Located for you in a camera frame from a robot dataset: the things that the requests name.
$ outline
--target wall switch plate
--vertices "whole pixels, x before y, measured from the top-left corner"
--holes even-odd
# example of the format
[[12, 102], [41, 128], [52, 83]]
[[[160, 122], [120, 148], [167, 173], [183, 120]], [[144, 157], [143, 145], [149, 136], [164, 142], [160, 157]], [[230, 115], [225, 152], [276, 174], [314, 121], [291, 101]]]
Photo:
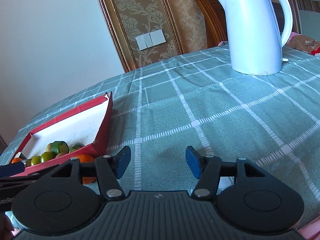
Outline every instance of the wall switch plate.
[[164, 43], [165, 38], [162, 30], [156, 30], [150, 33], [151, 41], [153, 46]]
[[140, 50], [147, 48], [147, 45], [146, 45], [142, 35], [136, 36], [136, 41], [138, 43], [138, 47]]
[[150, 37], [150, 33], [145, 33], [142, 35], [144, 42], [147, 45], [147, 48], [153, 47], [152, 41], [151, 41], [151, 37]]

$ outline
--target green checkered tablecloth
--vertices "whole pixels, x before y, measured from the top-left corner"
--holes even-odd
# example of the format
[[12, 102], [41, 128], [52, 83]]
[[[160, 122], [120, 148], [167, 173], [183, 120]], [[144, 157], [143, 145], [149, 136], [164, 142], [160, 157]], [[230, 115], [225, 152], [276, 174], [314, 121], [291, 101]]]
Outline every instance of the green checkered tablecloth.
[[[185, 150], [192, 145], [224, 161], [247, 157], [294, 188], [305, 202], [304, 225], [320, 211], [320, 58], [283, 50], [289, 61], [270, 76], [234, 71], [225, 45], [107, 79], [35, 116], [0, 156], [1, 164], [31, 129], [112, 91], [107, 152], [115, 154], [124, 145], [132, 149], [120, 180], [126, 192], [191, 192], [197, 180]], [[219, 188], [230, 184], [222, 178]]]

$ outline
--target bolt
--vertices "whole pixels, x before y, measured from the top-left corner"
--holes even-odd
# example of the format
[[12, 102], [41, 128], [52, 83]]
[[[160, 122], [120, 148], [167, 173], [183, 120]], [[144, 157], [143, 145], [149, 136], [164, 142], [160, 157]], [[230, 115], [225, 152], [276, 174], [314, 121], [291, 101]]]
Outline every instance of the bolt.
[[108, 197], [120, 197], [122, 195], [122, 191], [119, 189], [109, 189], [107, 191], [107, 196]]
[[210, 195], [210, 191], [205, 188], [199, 188], [194, 191], [194, 194], [197, 197], [206, 197]]

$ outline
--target kettle handle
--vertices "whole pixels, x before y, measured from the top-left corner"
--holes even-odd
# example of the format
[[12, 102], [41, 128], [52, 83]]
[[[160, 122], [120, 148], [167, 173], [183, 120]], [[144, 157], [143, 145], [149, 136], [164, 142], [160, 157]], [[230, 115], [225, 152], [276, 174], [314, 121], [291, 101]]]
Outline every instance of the kettle handle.
[[293, 25], [293, 18], [292, 18], [292, 11], [290, 7], [290, 3], [288, 0], [278, 0], [284, 14], [284, 28], [281, 35], [281, 47], [283, 47], [291, 34], [292, 31], [292, 25]]

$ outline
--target white wall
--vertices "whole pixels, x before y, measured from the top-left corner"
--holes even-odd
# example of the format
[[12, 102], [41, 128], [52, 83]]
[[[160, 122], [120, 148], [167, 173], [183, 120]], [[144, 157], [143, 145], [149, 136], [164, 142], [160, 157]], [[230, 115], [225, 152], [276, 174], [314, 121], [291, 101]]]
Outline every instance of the white wall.
[[0, 134], [123, 73], [98, 0], [0, 0]]

